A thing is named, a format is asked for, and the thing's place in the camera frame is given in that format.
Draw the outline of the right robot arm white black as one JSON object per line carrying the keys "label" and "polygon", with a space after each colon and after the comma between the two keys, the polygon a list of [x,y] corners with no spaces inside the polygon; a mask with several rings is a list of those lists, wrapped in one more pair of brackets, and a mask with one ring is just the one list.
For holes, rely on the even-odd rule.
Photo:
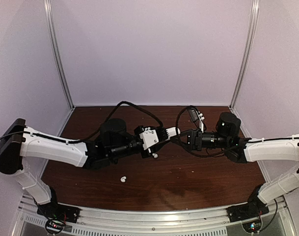
{"label": "right robot arm white black", "polygon": [[271,139],[240,138],[238,132],[241,121],[230,112],[220,114],[215,132],[206,132],[203,116],[194,108],[189,108],[188,112],[193,122],[200,122],[199,128],[180,131],[176,127],[171,140],[194,156],[198,156],[197,151],[204,148],[219,148],[221,151],[218,155],[224,154],[235,163],[262,160],[290,160],[297,163],[288,172],[255,187],[247,203],[228,207],[230,222],[267,214],[269,202],[299,188],[299,134]]}

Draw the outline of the white oval charging case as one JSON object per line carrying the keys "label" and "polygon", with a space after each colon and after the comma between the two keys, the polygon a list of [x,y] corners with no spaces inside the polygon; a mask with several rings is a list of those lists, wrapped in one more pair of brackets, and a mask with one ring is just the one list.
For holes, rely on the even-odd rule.
{"label": "white oval charging case", "polygon": [[166,132],[168,137],[170,138],[181,134],[180,129],[176,127],[167,128]]}

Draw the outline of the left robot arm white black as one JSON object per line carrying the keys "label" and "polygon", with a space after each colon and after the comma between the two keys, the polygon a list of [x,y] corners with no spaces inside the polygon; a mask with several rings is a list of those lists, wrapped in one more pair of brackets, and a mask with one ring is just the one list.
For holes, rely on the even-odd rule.
{"label": "left robot arm white black", "polygon": [[71,140],[38,132],[18,118],[0,137],[0,172],[14,176],[23,190],[37,205],[37,213],[52,220],[55,225],[76,223],[79,208],[59,204],[55,190],[45,184],[27,163],[27,157],[63,162],[75,167],[97,170],[117,164],[120,158],[141,154],[143,158],[158,157],[171,137],[179,133],[175,127],[143,127],[135,133],[127,132],[126,123],[113,118],[101,125],[94,140]]}

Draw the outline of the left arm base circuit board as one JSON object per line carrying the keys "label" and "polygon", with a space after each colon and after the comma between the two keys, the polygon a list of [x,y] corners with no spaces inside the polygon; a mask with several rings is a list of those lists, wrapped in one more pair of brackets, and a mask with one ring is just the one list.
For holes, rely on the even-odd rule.
{"label": "left arm base circuit board", "polygon": [[48,219],[45,223],[45,230],[49,234],[57,235],[64,230],[65,226],[66,224],[62,221]]}

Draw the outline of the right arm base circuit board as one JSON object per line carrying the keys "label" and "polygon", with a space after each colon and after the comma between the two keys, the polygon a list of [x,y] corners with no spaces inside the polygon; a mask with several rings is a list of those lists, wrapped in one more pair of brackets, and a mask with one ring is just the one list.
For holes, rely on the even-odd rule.
{"label": "right arm base circuit board", "polygon": [[254,234],[261,230],[262,221],[253,220],[253,221],[244,222],[244,223],[242,223],[242,227],[245,232],[247,232],[249,234]]}

